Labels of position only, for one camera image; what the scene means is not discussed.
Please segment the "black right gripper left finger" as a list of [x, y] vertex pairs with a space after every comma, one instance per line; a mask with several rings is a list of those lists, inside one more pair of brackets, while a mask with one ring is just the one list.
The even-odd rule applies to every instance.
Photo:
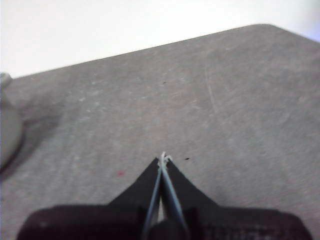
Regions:
[[155, 158], [125, 191], [108, 204], [56, 205], [33, 212], [22, 225], [19, 240], [138, 240], [155, 185]]

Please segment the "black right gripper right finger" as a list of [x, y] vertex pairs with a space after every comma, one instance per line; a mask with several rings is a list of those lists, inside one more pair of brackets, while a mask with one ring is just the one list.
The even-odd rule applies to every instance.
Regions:
[[169, 155], [161, 157], [165, 214], [188, 240], [310, 240], [302, 220], [268, 208], [229, 207], [214, 202], [193, 185]]

